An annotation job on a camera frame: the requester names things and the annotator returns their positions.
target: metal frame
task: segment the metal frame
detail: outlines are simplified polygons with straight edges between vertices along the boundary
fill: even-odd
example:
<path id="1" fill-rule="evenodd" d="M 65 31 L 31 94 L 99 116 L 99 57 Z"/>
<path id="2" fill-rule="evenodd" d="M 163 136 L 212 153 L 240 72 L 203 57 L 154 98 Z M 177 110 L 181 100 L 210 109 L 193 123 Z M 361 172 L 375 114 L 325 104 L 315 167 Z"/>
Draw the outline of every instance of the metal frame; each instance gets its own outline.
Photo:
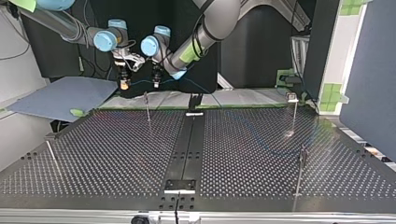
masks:
<path id="1" fill-rule="evenodd" d="M 145 216 L 160 224 L 174 224 L 173 212 L 80 211 L 0 209 L 0 223 L 131 223 L 134 216 Z M 184 213 L 181 223 L 395 223 L 394 215 L 343 213 Z"/>
<path id="2" fill-rule="evenodd" d="M 205 119 L 208 116 L 207 111 L 202 117 L 184 117 L 181 129 L 177 137 L 177 144 L 174 147 L 174 157 L 168 164 L 163 185 L 167 179 L 181 179 L 197 181 L 197 186 L 200 186 L 201 172 L 203 165 L 203 144 L 204 144 L 204 128 Z M 62 138 L 65 134 L 75 129 L 80 123 L 88 118 L 79 120 L 65 129 L 58 137 Z M 375 157 L 371 157 L 367 151 L 359 150 L 362 148 L 358 143 L 348 138 L 342 131 L 334 129 L 334 136 L 337 139 L 342 139 L 343 144 L 348 150 L 356 153 L 360 160 L 370 163 L 380 175 L 384 176 L 389 182 L 396 183 L 396 175 L 381 161 Z M 40 153 L 46 150 L 46 145 L 42 145 L 33 152 Z M 12 174 L 16 168 L 24 165 L 28 160 L 17 161 L 4 172 L 0 173 L 0 177 L 4 178 Z M 354 201 L 346 198 L 327 199 L 325 197 L 299 197 L 297 200 L 288 198 L 285 200 L 263 200 L 263 199 L 234 199 L 234 200 L 208 200 L 201 197 L 198 193 L 189 195 L 178 194 L 164 194 L 160 193 L 156 197 L 150 198 L 129 198 L 112 200 L 109 198 L 62 198 L 58 201 L 57 198 L 51 200 L 49 198 L 28 198 L 28 197 L 14 197 L 8 196 L 2 198 L 3 207 L 14 209 L 0 209 L 0 223 L 1 222 L 29 222 L 29 223 L 129 223 L 133 216 L 144 215 L 153 217 L 156 220 L 161 220 L 163 223 L 174 223 L 175 213 L 178 211 L 178 217 L 181 221 L 188 221 L 195 223 L 196 221 L 205 223 L 215 222 L 230 222 L 230 221 L 295 221 L 295 222 L 321 222 L 321 221 L 350 221 L 350 222 L 395 222 L 396 216 L 391 215 L 358 215 L 358 214 L 341 214 L 341 213 L 315 213 L 315 212 L 332 212 L 332 211 L 348 211 L 363 212 L 363 213 L 394 213 L 395 200 L 380 199 L 366 201 L 362 199 Z"/>
<path id="3" fill-rule="evenodd" d="M 296 0 L 246 0 L 242 2 L 239 20 L 241 20 L 254 7 L 270 6 L 276 9 L 287 21 L 291 22 L 295 2 Z M 303 31 L 309 22 L 311 22 L 311 20 L 306 16 L 300 5 L 297 4 L 297 8 L 294 13 L 293 26 L 298 31 Z"/>

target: black cable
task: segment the black cable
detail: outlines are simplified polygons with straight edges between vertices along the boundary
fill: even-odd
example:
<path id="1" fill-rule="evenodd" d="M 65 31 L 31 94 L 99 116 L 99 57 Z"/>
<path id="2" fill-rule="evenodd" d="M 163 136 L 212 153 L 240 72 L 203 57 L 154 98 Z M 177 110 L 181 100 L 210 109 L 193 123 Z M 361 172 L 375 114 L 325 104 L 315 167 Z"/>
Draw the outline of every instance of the black cable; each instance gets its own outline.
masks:
<path id="1" fill-rule="evenodd" d="M 293 33 L 294 33 L 294 26 L 293 26 L 293 24 L 294 24 L 294 18 L 295 18 L 297 6 L 298 6 L 298 0 L 296 0 L 296 2 L 294 3 L 293 13 L 292 13 L 292 15 L 291 15 L 291 22 L 290 22 L 290 28 L 291 28 L 291 29 L 290 29 L 290 50 L 291 50 L 291 58 L 292 58 L 292 60 L 293 60 L 294 66 L 296 67 L 296 70 L 297 70 L 296 75 L 297 75 L 297 77 L 301 80 L 301 83 L 302 83 L 302 86 L 303 86 L 303 91 L 305 91 L 306 94 L 308 95 L 308 97 L 311 98 L 312 103 L 315 105 L 316 110 L 319 111 L 318 104 L 317 104 L 316 100 L 312 97 L 311 93 L 309 92 L 309 90 L 308 90 L 308 89 L 306 88 L 306 86 L 305 86 L 304 78 L 303 78 L 303 76 L 301 75 L 301 73 L 300 73 L 300 71 L 299 71 L 298 64 L 297 64 L 297 60 L 296 60 L 296 58 L 294 57 L 294 48 L 293 48 L 293 44 L 292 44 L 291 38 L 293 37 Z"/>
<path id="2" fill-rule="evenodd" d="M 180 198 L 180 194 L 178 194 L 177 196 L 177 201 L 176 201 L 176 207 L 175 207 L 175 222 L 176 224 L 178 224 L 178 213 L 177 213 L 177 209 L 178 209 L 178 200 Z"/>
<path id="3" fill-rule="evenodd" d="M 200 23 L 200 21 L 203 18 L 204 18 L 204 13 L 202 13 L 201 16 L 198 18 L 197 22 L 195 23 L 195 25 L 192 29 L 192 34 L 191 34 L 192 49 L 194 50 L 195 55 L 200 59 L 204 58 L 206 56 L 206 54 L 208 53 L 208 50 L 202 49 L 201 41 L 199 40 L 199 36 L 198 36 L 198 31 L 199 31 L 198 24 Z"/>

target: perforated metal table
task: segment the perforated metal table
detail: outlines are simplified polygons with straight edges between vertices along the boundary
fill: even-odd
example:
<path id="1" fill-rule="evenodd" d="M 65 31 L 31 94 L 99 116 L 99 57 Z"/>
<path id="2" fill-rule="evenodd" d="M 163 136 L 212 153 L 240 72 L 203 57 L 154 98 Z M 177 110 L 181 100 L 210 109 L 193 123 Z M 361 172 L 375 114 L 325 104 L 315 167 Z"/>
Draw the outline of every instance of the perforated metal table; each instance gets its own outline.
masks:
<path id="1" fill-rule="evenodd" d="M 299 179 L 302 147 L 308 158 Z M 165 194 L 167 180 L 194 194 Z M 0 173 L 0 208 L 396 213 L 396 174 L 309 108 L 95 111 Z"/>

